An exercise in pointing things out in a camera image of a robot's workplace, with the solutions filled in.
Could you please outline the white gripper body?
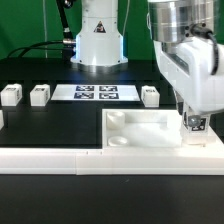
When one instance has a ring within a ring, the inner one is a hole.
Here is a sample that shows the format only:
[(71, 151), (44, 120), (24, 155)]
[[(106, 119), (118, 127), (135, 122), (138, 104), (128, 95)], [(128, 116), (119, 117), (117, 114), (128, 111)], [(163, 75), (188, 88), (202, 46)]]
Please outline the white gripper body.
[(224, 45), (218, 45), (215, 75), (211, 74), (214, 59), (210, 40), (193, 37), (177, 45), (176, 55), (188, 65), (188, 71), (162, 50), (161, 42), (155, 41), (154, 49), (159, 71), (196, 114), (224, 111)]

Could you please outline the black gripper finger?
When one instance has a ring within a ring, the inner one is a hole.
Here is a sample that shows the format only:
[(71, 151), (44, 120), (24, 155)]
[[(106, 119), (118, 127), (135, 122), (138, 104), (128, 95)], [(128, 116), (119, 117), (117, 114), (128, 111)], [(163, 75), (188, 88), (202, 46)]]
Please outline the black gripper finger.
[(187, 125), (189, 127), (197, 127), (201, 124), (201, 117), (199, 115), (190, 115), (187, 118)]

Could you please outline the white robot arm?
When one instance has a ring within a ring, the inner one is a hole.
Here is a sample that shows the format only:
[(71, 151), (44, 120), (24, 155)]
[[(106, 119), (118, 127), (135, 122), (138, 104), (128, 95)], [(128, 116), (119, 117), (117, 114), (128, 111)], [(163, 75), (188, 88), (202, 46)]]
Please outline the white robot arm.
[[(147, 0), (147, 27), (160, 73), (198, 115), (224, 111), (224, 45), (215, 31), (219, 0)], [(125, 65), (117, 29), (118, 0), (82, 0), (77, 66), (96, 72)]]

